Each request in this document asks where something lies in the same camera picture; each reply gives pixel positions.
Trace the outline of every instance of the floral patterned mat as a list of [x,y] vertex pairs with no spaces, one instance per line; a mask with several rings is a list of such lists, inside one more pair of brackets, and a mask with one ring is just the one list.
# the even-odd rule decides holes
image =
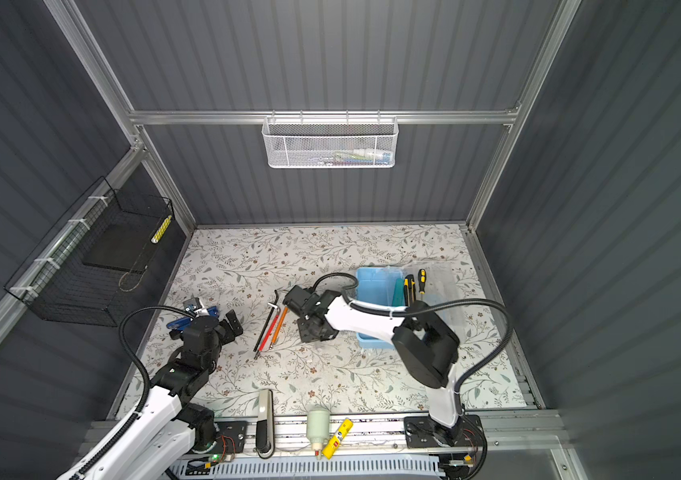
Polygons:
[[[195,401],[216,416],[253,415],[260,389],[274,392],[277,414],[304,414],[313,405],[333,413],[406,412],[428,409],[420,383],[405,370],[395,350],[361,349],[353,332],[335,340],[301,343],[296,316],[288,312],[278,342],[253,360],[252,352],[268,315],[274,289],[284,297],[294,284],[310,286],[335,271],[359,266],[444,262],[455,275],[461,297],[484,296],[458,225],[335,226],[264,229],[196,230],[170,290],[167,304],[179,306],[199,296],[221,313],[234,309],[244,334],[223,347],[214,372]],[[329,279],[325,288],[343,279]],[[465,370],[498,342],[498,331],[486,307],[462,310],[466,337],[459,366]],[[170,340],[162,314],[142,360],[150,374],[167,362],[180,341]],[[136,373],[118,417],[140,397]],[[461,389],[468,408],[519,408],[525,401],[506,353],[468,379]]]

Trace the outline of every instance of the white cable tray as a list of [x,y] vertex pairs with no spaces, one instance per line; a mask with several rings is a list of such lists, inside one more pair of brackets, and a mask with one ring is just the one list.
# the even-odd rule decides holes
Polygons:
[[263,141],[272,168],[391,168],[397,150],[395,118],[370,123],[263,122]]
[[178,460],[170,469],[182,480],[210,478],[214,480],[240,478],[316,478],[355,475],[400,475],[405,478],[424,475],[434,478],[443,477],[436,456],[390,454],[334,456],[331,460],[316,460],[314,456],[274,457],[269,460],[260,458],[237,458],[231,463],[221,463],[209,473],[185,475],[187,461]]

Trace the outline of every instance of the orange pencil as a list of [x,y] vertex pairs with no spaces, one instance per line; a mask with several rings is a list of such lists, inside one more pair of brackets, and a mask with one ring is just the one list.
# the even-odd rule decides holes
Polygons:
[[285,307],[282,311],[282,316],[279,318],[279,323],[277,323],[277,330],[274,331],[274,336],[271,337],[271,344],[268,346],[270,349],[277,342],[277,335],[279,335],[279,330],[282,328],[282,322],[288,314],[288,307]]

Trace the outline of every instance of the white wire basket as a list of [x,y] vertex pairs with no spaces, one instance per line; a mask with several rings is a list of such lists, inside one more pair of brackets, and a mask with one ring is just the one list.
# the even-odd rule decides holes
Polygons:
[[398,136],[395,118],[374,123],[263,122],[272,168],[391,168]]

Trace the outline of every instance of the gray corrugated wall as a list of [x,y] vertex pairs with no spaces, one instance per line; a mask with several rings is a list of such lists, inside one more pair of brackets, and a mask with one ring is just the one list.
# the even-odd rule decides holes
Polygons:
[[138,110],[493,110],[557,0],[78,5]]
[[129,147],[51,21],[42,4],[0,2],[0,298],[50,226]]
[[[129,144],[41,2],[0,2],[0,298],[28,252]],[[138,168],[127,190],[156,194]],[[156,303],[184,235],[165,234],[136,304]],[[137,345],[146,319],[128,333]],[[25,314],[0,345],[0,478],[54,478],[128,367],[115,329]]]
[[393,168],[277,169],[257,126],[146,128],[199,224],[465,220],[504,129],[403,125]]
[[681,1],[585,2],[479,229],[590,477],[681,476]]
[[[504,110],[557,0],[78,5],[138,110]],[[269,168],[256,127],[148,126],[199,224],[465,220],[502,129],[402,126],[392,169],[339,171]]]

